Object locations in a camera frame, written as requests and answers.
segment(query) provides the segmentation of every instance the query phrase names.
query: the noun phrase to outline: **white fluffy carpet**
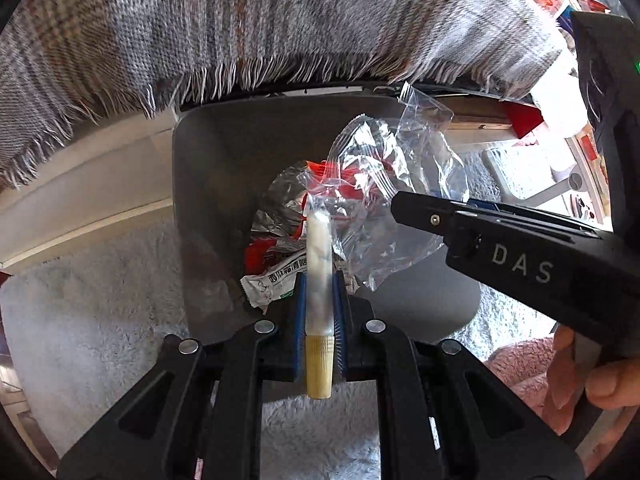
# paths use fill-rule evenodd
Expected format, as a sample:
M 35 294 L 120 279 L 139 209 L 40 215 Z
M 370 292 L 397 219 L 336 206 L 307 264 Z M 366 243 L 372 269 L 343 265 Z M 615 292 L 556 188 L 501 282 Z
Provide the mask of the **white fluffy carpet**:
M 537 147 L 502 150 L 512 191 L 553 184 Z M 463 157 L 472 195 L 498 200 L 479 153 Z M 167 333 L 186 334 L 178 236 L 171 222 L 132 232 L 9 279 L 0 291 L 15 367 L 34 415 L 62 455 L 155 362 Z M 486 359 L 500 346 L 545 336 L 553 321 L 488 288 L 476 318 L 454 336 Z M 338 384 L 323 402 L 265 404 L 263 479 L 380 478 L 373 383 Z

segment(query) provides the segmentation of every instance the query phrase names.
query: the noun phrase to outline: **pink fleece fabric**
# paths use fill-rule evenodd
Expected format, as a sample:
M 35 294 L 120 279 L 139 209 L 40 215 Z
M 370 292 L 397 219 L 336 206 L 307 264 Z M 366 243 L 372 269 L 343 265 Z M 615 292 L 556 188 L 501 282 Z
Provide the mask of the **pink fleece fabric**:
M 553 343 L 553 337 L 547 337 L 505 346 L 485 363 L 538 415 L 542 415 L 548 390 L 546 371 L 554 357 Z

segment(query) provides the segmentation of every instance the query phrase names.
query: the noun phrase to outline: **screw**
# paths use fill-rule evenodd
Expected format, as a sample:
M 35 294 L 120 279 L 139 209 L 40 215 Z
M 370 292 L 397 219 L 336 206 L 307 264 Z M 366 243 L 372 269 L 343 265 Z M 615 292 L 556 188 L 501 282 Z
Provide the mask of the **screw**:
M 195 339 L 184 339 L 178 345 L 178 350 L 181 354 L 189 355 L 193 354 L 198 349 L 198 346 L 200 345 Z
M 386 325 L 384 321 L 380 321 L 379 319 L 369 319 L 365 328 L 369 330 L 369 332 L 379 334 L 380 332 L 385 331 Z
M 462 350 L 462 346 L 455 339 L 445 339 L 442 343 L 440 343 L 440 348 L 445 354 L 455 355 L 460 353 Z
M 273 332 L 275 328 L 276 326 L 273 324 L 273 321 L 269 321 L 268 319 L 262 319 L 254 325 L 254 330 L 258 334 L 268 334 L 269 332 Z

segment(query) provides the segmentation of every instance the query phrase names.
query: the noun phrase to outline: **clear plastic bag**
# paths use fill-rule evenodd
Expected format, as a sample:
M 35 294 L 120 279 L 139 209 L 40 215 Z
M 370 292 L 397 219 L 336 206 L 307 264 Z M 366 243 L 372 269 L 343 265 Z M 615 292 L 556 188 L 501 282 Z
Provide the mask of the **clear plastic bag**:
M 409 84 L 399 101 L 406 105 L 399 120 L 356 117 L 335 139 L 324 175 L 301 174 L 309 208 L 331 217 L 334 252 L 370 290 L 442 245 L 396 223 L 390 208 L 398 191 L 469 198 L 462 161 L 442 134 L 453 113 Z

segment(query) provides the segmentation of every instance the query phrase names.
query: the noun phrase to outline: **human hand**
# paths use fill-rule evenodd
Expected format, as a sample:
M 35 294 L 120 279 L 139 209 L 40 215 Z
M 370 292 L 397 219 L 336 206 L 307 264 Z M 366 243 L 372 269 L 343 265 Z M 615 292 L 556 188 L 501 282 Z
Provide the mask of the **human hand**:
M 593 370 L 588 377 L 580 377 L 574 362 L 574 337 L 574 331 L 565 326 L 556 331 L 556 355 L 546 373 L 549 390 L 542 413 L 544 421 L 557 434 L 563 434 L 574 418 L 583 385 L 594 406 L 603 410 L 624 408 L 593 452 L 583 459 L 585 472 L 590 475 L 613 450 L 638 410 L 640 359 L 604 365 Z

